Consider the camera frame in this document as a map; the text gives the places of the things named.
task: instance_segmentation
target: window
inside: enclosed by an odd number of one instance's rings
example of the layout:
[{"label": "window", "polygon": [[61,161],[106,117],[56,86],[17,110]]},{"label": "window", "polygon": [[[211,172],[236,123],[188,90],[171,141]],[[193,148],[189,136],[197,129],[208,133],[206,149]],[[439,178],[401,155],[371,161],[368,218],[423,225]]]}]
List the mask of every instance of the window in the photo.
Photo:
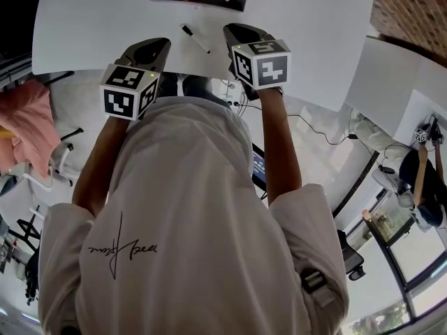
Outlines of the window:
[{"label": "window", "polygon": [[447,298],[447,260],[430,274],[426,282],[411,291],[416,315],[422,315]]},{"label": "window", "polygon": [[415,223],[390,248],[407,282],[446,250],[435,228],[423,232]]},{"label": "window", "polygon": [[[354,233],[348,237],[349,244],[354,237]],[[380,334],[383,328],[388,330],[391,324],[401,325],[401,322],[408,321],[405,307],[403,310],[394,310],[404,303],[391,268],[375,238],[368,239],[358,252],[365,259],[363,270],[366,274],[358,281],[347,280],[350,305],[347,323],[343,326],[344,334],[351,334],[348,331],[351,327],[355,329],[353,334]]]},{"label": "window", "polygon": [[371,213],[371,219],[383,240],[388,242],[412,220],[412,217],[408,209],[399,206],[396,196],[388,193]]},{"label": "window", "polygon": [[343,335],[377,335],[393,330],[410,321],[404,302],[389,307],[342,326]]}]

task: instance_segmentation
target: black office chair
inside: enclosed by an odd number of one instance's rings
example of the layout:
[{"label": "black office chair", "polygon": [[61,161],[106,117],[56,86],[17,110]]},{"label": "black office chair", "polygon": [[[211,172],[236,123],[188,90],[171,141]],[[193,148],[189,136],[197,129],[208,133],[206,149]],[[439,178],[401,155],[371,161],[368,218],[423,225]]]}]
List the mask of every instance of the black office chair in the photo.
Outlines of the black office chair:
[{"label": "black office chair", "polygon": [[365,259],[363,259],[363,257],[360,254],[358,254],[354,250],[354,248],[349,246],[346,240],[346,233],[337,230],[337,234],[340,246],[342,247],[343,261],[344,261],[344,267],[346,269],[346,274],[349,274],[348,277],[349,280],[358,281],[366,274],[362,267],[363,263],[365,262]]},{"label": "black office chair", "polygon": [[25,297],[27,298],[28,306],[36,299],[38,285],[38,265],[39,265],[39,249],[29,258],[25,266],[25,277],[27,278],[27,289],[25,290]]}]

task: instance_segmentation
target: desk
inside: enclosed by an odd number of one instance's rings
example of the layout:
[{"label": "desk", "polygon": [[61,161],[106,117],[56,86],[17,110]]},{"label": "desk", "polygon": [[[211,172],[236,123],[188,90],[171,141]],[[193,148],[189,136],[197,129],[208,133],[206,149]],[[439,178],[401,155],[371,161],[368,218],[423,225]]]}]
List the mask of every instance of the desk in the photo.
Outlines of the desk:
[{"label": "desk", "polygon": [[[233,80],[222,28],[250,24],[284,39],[293,53],[289,96],[338,111],[353,79],[372,0],[247,0],[244,12],[181,1],[40,0],[33,72],[105,68],[131,44],[166,37],[166,71]],[[180,29],[188,24],[204,52]]]}]

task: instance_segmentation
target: black cable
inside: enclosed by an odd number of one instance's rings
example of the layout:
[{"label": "black cable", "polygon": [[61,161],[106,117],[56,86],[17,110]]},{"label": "black cable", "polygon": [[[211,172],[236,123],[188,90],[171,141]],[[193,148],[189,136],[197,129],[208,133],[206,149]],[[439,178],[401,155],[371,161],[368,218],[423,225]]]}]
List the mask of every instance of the black cable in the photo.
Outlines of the black cable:
[{"label": "black cable", "polygon": [[244,110],[243,110],[242,113],[240,114],[241,117],[242,117],[242,115],[244,115],[245,110],[246,110],[247,106],[249,105],[249,101],[250,101],[249,98],[247,97],[247,94],[246,94],[245,92],[243,92],[242,94],[243,94],[244,97],[246,98],[245,100],[246,100],[247,102],[246,102],[246,104],[245,104],[245,108],[244,108]]},{"label": "black cable", "polygon": [[[252,107],[252,108],[255,108],[255,109],[258,109],[258,110],[262,110],[262,108],[259,108],[259,107],[256,107],[256,106],[254,106],[254,105],[248,105],[248,107]],[[301,117],[299,114],[287,114],[287,117],[299,117],[299,118],[301,118],[311,129],[312,129],[312,131],[315,133],[315,134],[321,134],[321,135],[324,135],[324,137],[325,137],[325,139],[326,139],[326,142],[328,142],[328,144],[330,144],[330,145],[340,145],[342,142],[344,142],[346,139],[357,139],[358,141],[360,141],[362,144],[363,144],[363,146],[366,148],[366,150],[368,150],[368,153],[371,155],[371,157],[374,157],[373,156],[373,154],[372,154],[372,152],[369,150],[369,148],[366,146],[366,144],[362,141],[362,140],[360,140],[360,139],[358,139],[358,137],[350,137],[350,135],[347,135],[346,137],[344,137],[342,140],[340,140],[338,143],[332,143],[332,142],[330,142],[329,141],[329,139],[328,139],[328,136],[325,134],[325,133],[323,133],[323,132],[321,132],[321,131],[316,131],[315,129],[314,129],[314,127],[313,126],[311,126],[308,122],[307,122],[307,120],[306,119],[304,119],[303,117]],[[388,147],[391,147],[392,145],[394,145],[394,144],[396,144],[396,143],[393,143],[393,144],[391,144],[391,145],[388,145],[386,148],[385,148],[385,150],[384,150],[384,152],[383,152],[383,156],[384,156],[384,158],[383,158],[383,160],[382,160],[382,166],[379,164],[379,162],[377,161],[377,160],[375,160],[375,162],[376,162],[376,164],[377,164],[377,166],[381,169],[381,171],[382,171],[382,173],[383,173],[383,175],[388,179],[388,181],[391,183],[391,185],[393,185],[393,188],[396,190],[396,193],[398,192],[398,190],[397,190],[397,187],[396,187],[396,185],[394,185],[394,183],[393,183],[393,181],[390,179],[390,177],[383,171],[383,161],[385,160],[385,152],[386,152],[386,149],[388,148]]]},{"label": "black cable", "polygon": [[[251,108],[255,108],[255,109],[258,109],[258,110],[262,110],[262,108],[259,108],[259,107],[255,107],[254,105],[248,105],[248,101],[247,101],[247,105],[245,106],[245,108],[247,108],[247,107],[251,107]],[[301,117],[299,114],[287,114],[287,117],[299,117],[299,118],[301,118],[311,129],[312,129],[312,131],[315,133],[315,134],[321,134],[321,135],[324,135],[324,138],[326,139],[326,142],[328,143],[328,144],[330,144],[330,145],[340,145],[342,142],[344,142],[346,139],[350,139],[350,137],[349,137],[349,135],[347,135],[346,137],[344,137],[342,140],[340,140],[339,142],[336,142],[336,143],[334,143],[334,142],[330,142],[329,141],[329,139],[328,139],[328,136],[325,134],[325,133],[323,133],[323,132],[321,132],[321,131],[316,131],[315,129],[314,129],[314,127],[313,126],[311,126],[310,124],[309,124],[309,122],[306,120],[306,119],[304,119],[303,117]]]},{"label": "black cable", "polygon": [[394,142],[394,143],[392,143],[392,144],[389,144],[389,145],[385,148],[385,150],[383,150],[382,166],[383,166],[383,162],[384,162],[386,159],[388,159],[388,157],[386,156],[386,151],[388,150],[389,147],[392,147],[392,146],[394,145],[394,146],[396,146],[396,147],[402,147],[402,148],[411,149],[415,142],[416,142],[416,140],[415,140],[415,141],[413,142],[413,144],[411,144],[409,147],[406,146],[406,145],[398,145],[398,144],[401,144],[400,142]]},{"label": "black cable", "polygon": [[242,107],[244,106],[245,103],[245,93],[242,93],[242,102],[241,104],[239,104],[239,108],[237,109],[237,115],[240,116],[240,111],[242,110]]},{"label": "black cable", "polygon": [[316,131],[315,129],[314,129],[314,127],[313,126],[311,126],[308,122],[307,122],[307,120],[306,119],[304,119],[303,117],[301,117],[299,114],[287,114],[287,117],[299,117],[299,118],[301,118],[312,130],[313,130],[313,132],[315,133],[315,134],[321,134],[321,135],[324,135],[324,138],[326,139],[326,142],[328,142],[328,144],[329,145],[340,145],[342,142],[344,142],[346,139],[348,139],[349,138],[349,136],[346,136],[346,137],[344,137],[342,140],[340,140],[339,142],[336,142],[336,143],[334,143],[334,142],[330,142],[329,141],[329,139],[328,139],[328,136],[325,134],[325,133],[323,133],[322,131]]}]

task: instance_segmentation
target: marker pen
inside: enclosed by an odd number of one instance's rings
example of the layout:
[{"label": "marker pen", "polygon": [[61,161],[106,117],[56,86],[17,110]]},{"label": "marker pen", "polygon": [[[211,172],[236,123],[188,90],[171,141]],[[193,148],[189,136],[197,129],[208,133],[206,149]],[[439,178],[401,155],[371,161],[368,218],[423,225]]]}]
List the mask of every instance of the marker pen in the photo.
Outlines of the marker pen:
[{"label": "marker pen", "polygon": [[206,44],[204,44],[204,42],[200,41],[199,38],[193,34],[193,32],[190,30],[190,28],[188,28],[187,25],[185,24],[181,24],[180,27],[182,28],[183,31],[185,31],[188,35],[190,35],[190,37],[195,40],[195,42],[200,46],[200,48],[202,50],[204,50],[206,53],[211,53],[210,49],[206,46]]}]

